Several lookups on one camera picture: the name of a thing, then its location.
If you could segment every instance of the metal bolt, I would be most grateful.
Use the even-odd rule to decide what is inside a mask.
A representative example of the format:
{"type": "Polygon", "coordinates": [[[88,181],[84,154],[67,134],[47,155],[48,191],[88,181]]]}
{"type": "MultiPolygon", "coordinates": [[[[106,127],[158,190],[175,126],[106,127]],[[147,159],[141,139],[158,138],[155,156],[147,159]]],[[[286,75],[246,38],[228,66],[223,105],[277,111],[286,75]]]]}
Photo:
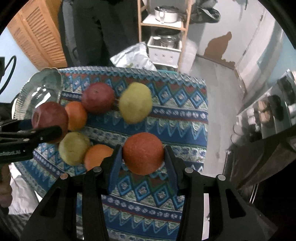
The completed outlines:
{"type": "Polygon", "coordinates": [[[94,167],[93,170],[94,170],[94,172],[100,172],[102,170],[102,168],[101,167],[94,167]]]}
{"type": "Polygon", "coordinates": [[[225,180],[226,180],[226,177],[225,177],[224,175],[219,175],[219,176],[218,176],[218,179],[219,179],[220,181],[225,181],[225,180]]]}
{"type": "Polygon", "coordinates": [[[186,167],[185,172],[187,173],[193,173],[193,169],[191,167],[186,167]]]}
{"type": "Polygon", "coordinates": [[[60,175],[60,178],[61,178],[62,180],[65,180],[65,179],[68,178],[68,174],[67,174],[67,173],[63,173],[62,175],[60,175]]]}

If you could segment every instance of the orange louvered door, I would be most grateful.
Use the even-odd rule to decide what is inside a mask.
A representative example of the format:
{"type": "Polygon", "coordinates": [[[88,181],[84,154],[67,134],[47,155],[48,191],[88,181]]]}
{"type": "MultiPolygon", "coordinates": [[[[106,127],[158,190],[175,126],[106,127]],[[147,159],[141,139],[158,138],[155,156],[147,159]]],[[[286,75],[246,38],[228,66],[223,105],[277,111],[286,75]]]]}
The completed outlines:
{"type": "Polygon", "coordinates": [[[37,69],[67,67],[60,35],[45,0],[30,0],[8,28],[37,69]]]}

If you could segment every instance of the human hand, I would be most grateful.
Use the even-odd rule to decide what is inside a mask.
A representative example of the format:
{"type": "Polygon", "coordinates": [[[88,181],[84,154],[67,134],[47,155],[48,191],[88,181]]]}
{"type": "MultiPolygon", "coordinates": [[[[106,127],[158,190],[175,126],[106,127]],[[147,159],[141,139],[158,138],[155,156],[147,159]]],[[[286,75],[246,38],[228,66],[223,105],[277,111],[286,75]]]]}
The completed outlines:
{"type": "Polygon", "coordinates": [[[9,207],[12,203],[12,188],[10,186],[10,170],[9,164],[5,164],[1,169],[2,182],[0,183],[0,205],[9,207]]]}

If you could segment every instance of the blue wall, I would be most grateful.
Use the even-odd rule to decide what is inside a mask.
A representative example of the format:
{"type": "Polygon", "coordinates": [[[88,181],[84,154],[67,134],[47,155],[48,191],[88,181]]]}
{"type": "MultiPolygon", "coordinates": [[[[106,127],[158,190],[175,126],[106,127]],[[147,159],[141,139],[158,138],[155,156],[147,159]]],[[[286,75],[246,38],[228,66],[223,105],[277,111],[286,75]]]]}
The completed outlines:
{"type": "Polygon", "coordinates": [[[267,80],[268,87],[271,87],[287,71],[296,70],[296,50],[293,48],[288,37],[285,35],[283,40],[283,49],[279,60],[267,80]]]}
{"type": "MultiPolygon", "coordinates": [[[[16,55],[17,57],[17,64],[8,86],[0,95],[0,102],[2,103],[10,103],[20,92],[22,86],[32,77],[32,75],[38,72],[35,66],[17,45],[9,30],[5,28],[3,33],[0,35],[0,56],[5,57],[5,65],[13,55],[16,55]]],[[[0,88],[7,80],[11,68],[12,63],[9,65],[5,75],[2,77],[0,88]]]]}

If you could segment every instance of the pear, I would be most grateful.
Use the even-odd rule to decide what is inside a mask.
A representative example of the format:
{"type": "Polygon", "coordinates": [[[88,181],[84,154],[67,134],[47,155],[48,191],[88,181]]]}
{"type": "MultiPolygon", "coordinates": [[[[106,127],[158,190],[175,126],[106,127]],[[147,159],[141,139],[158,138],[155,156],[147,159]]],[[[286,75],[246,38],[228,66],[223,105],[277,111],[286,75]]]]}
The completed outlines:
{"type": "Polygon", "coordinates": [[[90,140],[79,132],[70,132],[59,144],[59,154],[63,161],[71,166],[83,162],[85,153],[90,148],[90,140]]]}
{"type": "Polygon", "coordinates": [[[122,93],[119,99],[119,111],[127,124],[136,124],[144,120],[152,110],[150,89],[134,82],[122,93]]]}

